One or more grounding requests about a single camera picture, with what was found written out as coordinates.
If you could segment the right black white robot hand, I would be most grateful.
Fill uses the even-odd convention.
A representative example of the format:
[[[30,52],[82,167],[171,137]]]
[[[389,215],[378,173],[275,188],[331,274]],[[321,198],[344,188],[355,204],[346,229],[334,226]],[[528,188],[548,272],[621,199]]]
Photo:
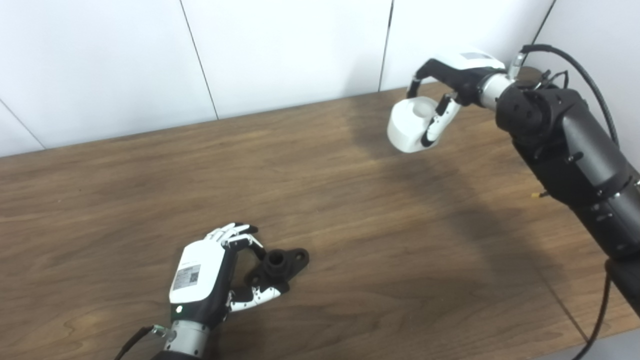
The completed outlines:
[[[434,116],[419,137],[428,149],[436,145],[462,107],[477,105],[494,111],[503,92],[514,84],[505,65],[480,50],[441,52],[428,59],[413,75],[407,99],[416,98],[423,80],[434,78],[451,89],[435,107]]]

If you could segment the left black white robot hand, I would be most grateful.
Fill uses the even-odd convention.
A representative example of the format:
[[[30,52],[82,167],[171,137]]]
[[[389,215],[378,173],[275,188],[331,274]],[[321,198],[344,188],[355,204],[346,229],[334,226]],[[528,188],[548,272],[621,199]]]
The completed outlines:
[[[265,284],[262,279],[233,288],[240,251],[249,249],[261,262],[266,258],[265,247],[254,236],[257,232],[253,225],[232,222],[183,249],[168,295],[172,322],[196,322],[213,330],[230,313],[255,308],[290,291],[286,281]]]

